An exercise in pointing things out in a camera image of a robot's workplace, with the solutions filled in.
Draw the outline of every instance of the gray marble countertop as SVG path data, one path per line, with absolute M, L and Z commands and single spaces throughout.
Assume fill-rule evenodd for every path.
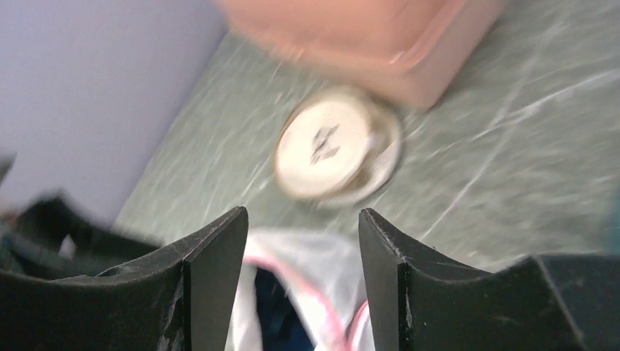
M 604 249 L 620 186 L 620 2 L 513 1 L 430 113 L 403 111 L 404 160 L 354 208 L 318 211 L 273 182 L 285 118 L 332 82 L 229 35 L 118 223 L 173 241 L 235 205 L 251 227 L 328 228 L 355 238 L 372 207 L 478 268 L 532 252 Z

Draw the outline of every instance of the white plastic bag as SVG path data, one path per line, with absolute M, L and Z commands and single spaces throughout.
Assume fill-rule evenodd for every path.
M 314 351 L 374 351 L 359 248 L 334 233 L 276 229 L 248 235 L 232 310 L 235 351 L 269 351 L 257 313 L 258 269 L 286 290 Z

